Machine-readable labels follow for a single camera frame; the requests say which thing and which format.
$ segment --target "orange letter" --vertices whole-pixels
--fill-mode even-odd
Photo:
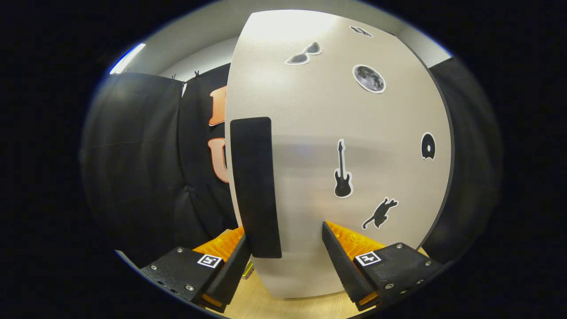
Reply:
[[[229,182],[228,174],[225,166],[225,140],[223,138],[213,138],[209,140],[209,147],[211,148],[211,157],[213,158],[213,170],[217,177],[225,182]]]
[[[215,126],[225,121],[226,85],[212,91],[209,96],[213,98],[213,116],[209,125]]]

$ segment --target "black fabric backdrop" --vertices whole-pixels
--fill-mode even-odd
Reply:
[[[238,227],[229,185],[214,173],[208,141],[213,90],[230,64],[183,82],[125,73],[104,79],[80,151],[85,192],[115,249],[144,267],[175,246],[194,248]]]
[[[138,267],[175,246],[211,239],[196,218],[179,163],[182,87],[154,75],[110,75],[85,122],[79,158],[88,202],[113,248]],[[192,227],[181,230],[176,220]]]
[[[446,263],[467,251],[501,200],[503,145],[488,98],[467,68],[452,57],[430,71],[451,114],[455,153],[445,207],[423,247]]]
[[[219,66],[187,82],[179,109],[179,158],[188,194],[202,228],[212,239],[225,229],[238,227],[229,184],[217,178],[208,142],[225,137],[225,124],[209,126],[213,113],[210,93],[227,85],[230,64]],[[179,236],[194,224],[176,213]]]

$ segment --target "guitar sticker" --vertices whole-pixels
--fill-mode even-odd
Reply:
[[[398,202],[396,202],[396,200],[393,198],[388,202],[388,197],[386,197],[384,201],[381,202],[378,207],[376,207],[376,210],[374,211],[372,217],[370,217],[364,222],[364,224],[362,224],[362,230],[366,230],[366,226],[372,221],[374,222],[376,229],[379,229],[380,225],[384,224],[384,222],[388,219],[388,210],[390,210],[390,208],[394,206],[397,206],[397,203]]]
[[[353,194],[353,174],[346,171],[345,164],[345,140],[341,138],[338,141],[338,169],[335,170],[335,196],[338,198],[347,198]]]
[[[427,158],[433,160],[435,158],[435,139],[429,132],[425,132],[421,137],[421,157],[424,160]]]

